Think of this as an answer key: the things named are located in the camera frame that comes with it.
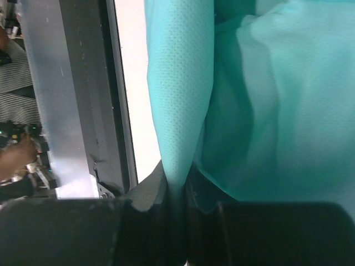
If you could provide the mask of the operator hand in background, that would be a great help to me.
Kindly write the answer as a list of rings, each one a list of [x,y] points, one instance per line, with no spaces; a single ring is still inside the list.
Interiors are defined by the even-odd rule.
[[[19,143],[1,152],[1,181],[11,178],[15,172],[37,158],[37,149],[28,134],[23,134]]]

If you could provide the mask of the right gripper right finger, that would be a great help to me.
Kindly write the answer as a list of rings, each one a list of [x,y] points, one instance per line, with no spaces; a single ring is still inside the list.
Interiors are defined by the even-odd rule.
[[[354,222],[337,204],[237,201],[196,167],[185,195],[189,265],[354,264]]]

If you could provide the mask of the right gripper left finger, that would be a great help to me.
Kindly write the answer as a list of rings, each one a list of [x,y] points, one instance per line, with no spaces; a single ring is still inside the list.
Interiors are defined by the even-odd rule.
[[[108,199],[19,199],[1,208],[2,265],[172,265],[158,164]]]

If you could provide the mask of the teal t-shirt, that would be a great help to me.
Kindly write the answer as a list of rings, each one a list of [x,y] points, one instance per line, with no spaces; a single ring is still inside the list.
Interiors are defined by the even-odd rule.
[[[174,200],[192,165],[240,201],[354,203],[353,1],[146,1]]]

